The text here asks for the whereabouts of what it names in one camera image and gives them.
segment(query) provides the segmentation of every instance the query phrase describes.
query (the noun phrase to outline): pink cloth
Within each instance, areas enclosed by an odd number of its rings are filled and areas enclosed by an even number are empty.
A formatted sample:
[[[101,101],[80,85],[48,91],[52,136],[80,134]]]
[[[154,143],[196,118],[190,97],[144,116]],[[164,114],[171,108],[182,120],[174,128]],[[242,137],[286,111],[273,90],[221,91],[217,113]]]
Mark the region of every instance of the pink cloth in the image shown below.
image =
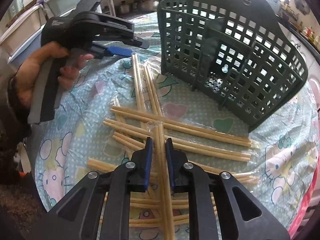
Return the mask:
[[[292,238],[294,236],[294,234],[297,232],[297,229],[300,226],[300,223],[302,222],[302,219],[303,219],[304,215],[306,214],[307,208],[309,206],[311,196],[312,196],[313,191],[315,189],[316,181],[317,181],[317,177],[318,177],[318,168],[320,165],[319,160],[320,160],[320,158],[318,158],[318,164],[317,164],[315,172],[313,174],[313,178],[312,178],[310,187],[308,188],[307,192],[303,196],[300,208],[297,212],[297,215],[295,216],[291,225],[289,226],[288,232],[289,232],[290,238]]]

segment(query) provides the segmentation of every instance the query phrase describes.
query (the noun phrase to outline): table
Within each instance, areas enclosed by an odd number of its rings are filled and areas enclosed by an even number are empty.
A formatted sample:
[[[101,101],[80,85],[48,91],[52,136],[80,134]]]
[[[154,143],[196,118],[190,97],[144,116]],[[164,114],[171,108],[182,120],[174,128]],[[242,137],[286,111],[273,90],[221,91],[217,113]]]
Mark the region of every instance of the table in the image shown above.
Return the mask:
[[[160,35],[156,13],[138,17],[136,35],[149,41],[148,50],[133,48],[140,61],[148,61],[154,71],[165,115],[183,122],[213,127],[237,136],[249,136],[262,144],[260,150],[183,136],[190,140],[249,152],[249,163],[223,160],[187,153],[188,159],[234,172],[254,171],[257,185],[245,185],[270,212],[289,228],[311,183],[319,150],[316,105],[310,85],[306,85],[256,130],[247,133],[247,125],[201,92],[191,92],[188,84],[171,75],[157,73],[161,62]],[[103,45],[127,47],[119,42]],[[73,89],[67,93],[55,120],[33,127],[28,152],[37,152],[35,178],[44,206],[49,210],[90,169],[87,158],[119,165],[128,160],[113,139],[113,130],[101,123],[113,118],[111,103],[136,108],[130,58],[119,56],[91,60],[81,71]],[[131,218],[151,218],[145,210],[134,210]],[[177,227],[177,239],[188,238],[188,225]],[[130,237],[143,240],[162,239],[159,230],[130,230]]]

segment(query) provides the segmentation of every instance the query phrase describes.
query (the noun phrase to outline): finger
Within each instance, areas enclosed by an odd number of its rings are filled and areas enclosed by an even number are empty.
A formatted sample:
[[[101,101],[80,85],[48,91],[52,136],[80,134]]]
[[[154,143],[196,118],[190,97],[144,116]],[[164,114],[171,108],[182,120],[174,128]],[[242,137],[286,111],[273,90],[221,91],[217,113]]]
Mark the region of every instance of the finger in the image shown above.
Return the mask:
[[[73,86],[74,80],[65,76],[59,76],[58,82],[64,89],[70,90]]]
[[[49,57],[61,58],[68,55],[69,51],[66,48],[62,47],[59,43],[52,41],[31,53],[26,60],[31,60],[38,65],[42,65]]]
[[[94,56],[92,54],[80,55],[77,62],[78,69],[79,70],[83,69],[85,64],[87,63],[87,60],[93,59],[93,58]]]
[[[76,67],[66,66],[60,68],[60,73],[67,78],[75,80],[79,75],[79,70]]]

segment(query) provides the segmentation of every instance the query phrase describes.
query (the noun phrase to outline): kitchen counter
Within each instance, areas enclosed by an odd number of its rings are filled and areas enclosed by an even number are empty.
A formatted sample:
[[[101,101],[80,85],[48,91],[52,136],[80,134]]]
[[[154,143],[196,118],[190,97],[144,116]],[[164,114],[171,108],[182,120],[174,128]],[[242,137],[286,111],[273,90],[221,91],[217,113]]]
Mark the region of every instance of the kitchen counter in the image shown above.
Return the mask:
[[[310,53],[313,55],[317,63],[320,65],[320,51],[318,48],[312,44],[307,38],[297,31],[295,31],[288,22],[285,22],[282,18],[278,17],[278,21],[280,24],[282,24],[284,27],[286,27],[297,39],[304,45],[306,48],[310,51]]]

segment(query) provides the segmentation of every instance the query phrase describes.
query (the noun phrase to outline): wrist strap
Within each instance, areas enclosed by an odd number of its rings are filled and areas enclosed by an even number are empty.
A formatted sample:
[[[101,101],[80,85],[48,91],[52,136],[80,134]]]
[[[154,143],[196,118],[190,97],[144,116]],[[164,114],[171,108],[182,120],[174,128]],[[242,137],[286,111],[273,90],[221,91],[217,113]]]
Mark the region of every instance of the wrist strap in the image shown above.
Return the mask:
[[[27,118],[30,110],[25,108],[20,103],[15,84],[16,84],[16,77],[13,76],[12,78],[10,78],[9,84],[8,84],[8,100],[11,108],[16,114],[17,119],[22,123],[27,123]]]

